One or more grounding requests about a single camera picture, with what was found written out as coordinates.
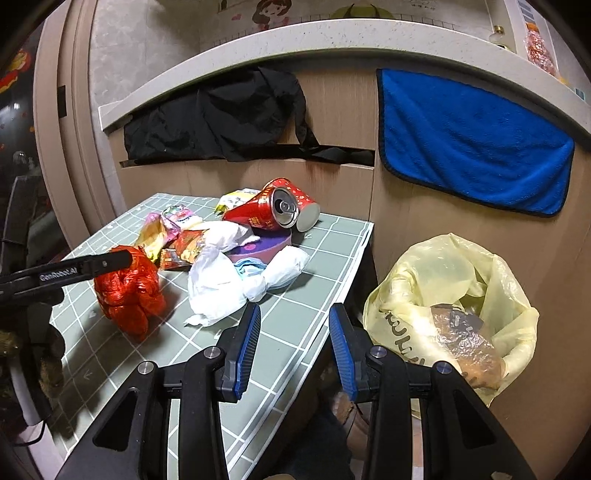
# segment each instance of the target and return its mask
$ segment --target crumpled tissue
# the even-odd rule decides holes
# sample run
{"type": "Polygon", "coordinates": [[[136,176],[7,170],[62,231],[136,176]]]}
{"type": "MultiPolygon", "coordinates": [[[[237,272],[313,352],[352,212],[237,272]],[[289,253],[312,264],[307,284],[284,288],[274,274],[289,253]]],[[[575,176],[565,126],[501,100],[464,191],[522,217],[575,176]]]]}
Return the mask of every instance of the crumpled tissue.
{"type": "Polygon", "coordinates": [[[229,252],[232,248],[241,247],[260,240],[261,237],[252,233],[252,228],[225,220],[201,222],[191,230],[207,230],[203,234],[205,245],[215,247],[220,252],[229,252]]]}
{"type": "Polygon", "coordinates": [[[203,247],[189,271],[189,304],[195,315],[185,324],[208,327],[239,310],[247,300],[260,301],[267,290],[295,279],[309,260],[302,249],[287,246],[262,273],[241,278],[226,255],[214,247],[203,247]]]}

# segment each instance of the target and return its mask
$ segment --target red plastic bag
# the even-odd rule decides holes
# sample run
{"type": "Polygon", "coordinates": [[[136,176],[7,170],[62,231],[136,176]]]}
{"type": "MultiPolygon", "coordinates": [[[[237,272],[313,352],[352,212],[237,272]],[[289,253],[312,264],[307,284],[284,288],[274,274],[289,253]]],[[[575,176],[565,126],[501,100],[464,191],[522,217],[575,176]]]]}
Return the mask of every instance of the red plastic bag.
{"type": "Polygon", "coordinates": [[[159,315],[166,308],[160,293],[158,268],[141,247],[119,245],[110,251],[128,250],[129,268],[95,278],[95,292],[100,308],[125,333],[143,340],[148,332],[148,316],[159,315]]]}

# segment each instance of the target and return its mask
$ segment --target red can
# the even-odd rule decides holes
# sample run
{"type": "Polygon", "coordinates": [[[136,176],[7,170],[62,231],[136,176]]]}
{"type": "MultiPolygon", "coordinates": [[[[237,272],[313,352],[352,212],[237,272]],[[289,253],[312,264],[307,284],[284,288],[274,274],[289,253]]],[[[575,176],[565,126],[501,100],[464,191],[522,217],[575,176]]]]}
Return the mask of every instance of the red can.
{"type": "Polygon", "coordinates": [[[297,228],[299,232],[306,232],[316,224],[320,217],[320,206],[308,195],[302,192],[288,179],[278,178],[271,180],[268,185],[285,188],[294,195],[299,212],[295,228],[297,228]]]}
{"type": "Polygon", "coordinates": [[[297,201],[287,189],[266,185],[248,202],[228,210],[224,220],[265,230],[291,228],[298,217],[297,201]]]}

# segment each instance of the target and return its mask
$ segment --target trash bag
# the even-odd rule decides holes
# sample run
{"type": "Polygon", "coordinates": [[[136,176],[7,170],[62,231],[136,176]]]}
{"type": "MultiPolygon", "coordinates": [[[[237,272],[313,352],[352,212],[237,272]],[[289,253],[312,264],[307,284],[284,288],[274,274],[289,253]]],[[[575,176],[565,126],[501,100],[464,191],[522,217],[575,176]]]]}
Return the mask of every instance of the trash bag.
{"type": "Polygon", "coordinates": [[[363,326],[406,361],[450,362],[489,406],[533,357],[538,317],[501,257],[450,233],[398,259],[363,326]]]}

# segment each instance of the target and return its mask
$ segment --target table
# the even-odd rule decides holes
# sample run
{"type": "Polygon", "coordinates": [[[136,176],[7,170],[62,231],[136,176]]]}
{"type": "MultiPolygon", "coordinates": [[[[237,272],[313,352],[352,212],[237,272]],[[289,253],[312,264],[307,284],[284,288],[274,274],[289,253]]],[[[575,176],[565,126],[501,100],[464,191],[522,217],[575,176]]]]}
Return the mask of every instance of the table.
{"type": "MultiPolygon", "coordinates": [[[[75,248],[68,257],[98,254],[114,245],[133,244],[146,215],[182,203],[205,219],[213,218],[217,199],[157,193],[130,209],[75,248]]],[[[316,226],[294,235],[293,244],[311,260],[288,287],[259,303],[261,335],[246,393],[237,404],[220,404],[223,444],[231,480],[248,476],[297,396],[328,337],[328,309],[344,301],[368,244],[373,224],[321,214],[316,226]]],[[[101,408],[143,360],[159,366],[188,360],[214,345],[222,330],[236,325],[241,312],[211,327],[184,326],[193,314],[187,297],[187,271],[163,271],[167,309],[151,319],[141,343],[121,333],[101,312],[92,282],[64,288],[52,325],[66,341],[66,384],[48,422],[66,458],[101,408]]],[[[177,478],[178,407],[173,401],[168,440],[168,477],[177,478]]]]}

